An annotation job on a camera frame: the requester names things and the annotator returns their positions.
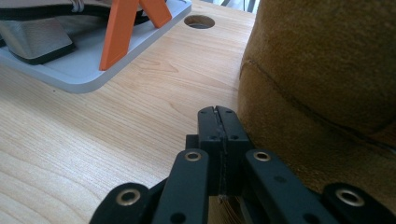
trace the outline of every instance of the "brown fabric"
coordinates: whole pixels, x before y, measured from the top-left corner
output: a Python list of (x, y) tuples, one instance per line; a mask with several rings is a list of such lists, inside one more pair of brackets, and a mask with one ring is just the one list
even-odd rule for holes
[(304, 183), (366, 190), (396, 213), (396, 3), (263, 0), (238, 115)]

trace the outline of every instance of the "orange plastic bracket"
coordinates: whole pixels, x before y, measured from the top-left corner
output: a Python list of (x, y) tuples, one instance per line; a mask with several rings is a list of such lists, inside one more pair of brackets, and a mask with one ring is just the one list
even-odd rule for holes
[(113, 0), (99, 70), (107, 70), (127, 54), (139, 3), (155, 28), (172, 20), (164, 0)]

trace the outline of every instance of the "orange object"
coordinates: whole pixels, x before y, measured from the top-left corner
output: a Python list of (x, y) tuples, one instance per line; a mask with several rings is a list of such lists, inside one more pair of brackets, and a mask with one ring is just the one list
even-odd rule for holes
[(172, 20), (163, 0), (113, 0), (99, 70), (107, 70), (127, 54), (139, 3), (156, 28)]

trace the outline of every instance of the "light wood tabletop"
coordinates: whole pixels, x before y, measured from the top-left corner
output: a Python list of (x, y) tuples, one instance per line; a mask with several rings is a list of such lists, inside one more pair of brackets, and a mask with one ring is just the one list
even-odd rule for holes
[[(88, 223), (116, 186), (166, 178), (197, 112), (236, 110), (255, 15), (193, 1), (190, 15), (97, 91), (74, 94), (0, 65), (0, 223)], [(210, 222), (231, 221), (210, 212)]]

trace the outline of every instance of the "orange stand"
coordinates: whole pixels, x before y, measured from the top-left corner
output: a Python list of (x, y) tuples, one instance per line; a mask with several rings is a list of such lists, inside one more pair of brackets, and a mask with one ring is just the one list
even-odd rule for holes
[(127, 54), (139, 3), (155, 28), (172, 20), (164, 0), (113, 0), (99, 70), (107, 70)]

